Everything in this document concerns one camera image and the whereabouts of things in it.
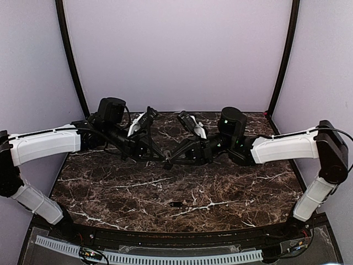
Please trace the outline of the silver keyring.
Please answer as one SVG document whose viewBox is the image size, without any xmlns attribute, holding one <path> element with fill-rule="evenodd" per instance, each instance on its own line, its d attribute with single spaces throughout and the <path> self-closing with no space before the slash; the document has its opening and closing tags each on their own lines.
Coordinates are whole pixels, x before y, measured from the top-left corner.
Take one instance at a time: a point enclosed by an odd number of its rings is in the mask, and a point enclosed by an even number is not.
<svg viewBox="0 0 353 265">
<path fill-rule="evenodd" d="M 171 157 L 172 157 L 172 154 L 171 154 L 171 152 L 169 150 L 165 150 L 163 152 L 163 155 L 164 155 L 166 161 L 169 161 L 171 159 Z"/>
</svg>

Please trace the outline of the key with black head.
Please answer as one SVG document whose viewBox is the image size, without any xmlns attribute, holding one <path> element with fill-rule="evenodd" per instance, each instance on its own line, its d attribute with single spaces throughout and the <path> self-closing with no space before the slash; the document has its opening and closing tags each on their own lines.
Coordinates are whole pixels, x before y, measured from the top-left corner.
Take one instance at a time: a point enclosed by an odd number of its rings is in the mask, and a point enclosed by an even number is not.
<svg viewBox="0 0 353 265">
<path fill-rule="evenodd" d="M 170 202 L 169 205 L 171 207 L 182 207 L 183 206 L 183 203 L 182 202 Z"/>
</svg>

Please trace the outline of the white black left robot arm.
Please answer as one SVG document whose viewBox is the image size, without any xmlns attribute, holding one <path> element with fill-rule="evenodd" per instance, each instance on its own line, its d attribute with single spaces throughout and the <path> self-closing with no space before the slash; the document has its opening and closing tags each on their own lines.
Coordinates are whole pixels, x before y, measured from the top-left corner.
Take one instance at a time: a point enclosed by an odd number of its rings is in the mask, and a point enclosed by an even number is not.
<svg viewBox="0 0 353 265">
<path fill-rule="evenodd" d="M 103 98 L 97 112 L 86 120 L 75 121 L 59 128 L 27 134 L 9 135 L 1 131 L 1 196 L 12 198 L 32 213 L 56 225 L 56 231 L 66 241 L 78 236 L 69 214 L 20 176 L 19 166 L 39 158 L 60 153 L 92 150 L 106 144 L 116 147 L 124 160 L 164 161 L 165 156 L 153 142 L 149 129 L 157 111 L 149 107 L 135 120 L 122 127 L 126 102 Z"/>
</svg>

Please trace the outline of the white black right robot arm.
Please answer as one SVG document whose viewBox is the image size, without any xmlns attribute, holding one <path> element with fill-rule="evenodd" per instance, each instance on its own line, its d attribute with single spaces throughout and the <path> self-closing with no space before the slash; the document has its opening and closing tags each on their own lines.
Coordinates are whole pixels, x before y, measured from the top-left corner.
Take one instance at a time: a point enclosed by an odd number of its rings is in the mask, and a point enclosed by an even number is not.
<svg viewBox="0 0 353 265">
<path fill-rule="evenodd" d="M 218 133 L 214 135 L 207 134 L 204 126 L 186 111 L 180 112 L 177 118 L 193 136 L 184 139 L 167 156 L 167 165 L 204 165 L 212 163 L 223 152 L 240 166 L 297 158 L 320 160 L 317 176 L 294 206 L 290 221 L 281 228 L 281 234 L 288 240 L 302 232 L 302 223 L 347 179 L 350 171 L 342 131 L 327 120 L 305 131 L 251 137 L 244 134 L 247 116 L 234 107 L 222 109 Z"/>
</svg>

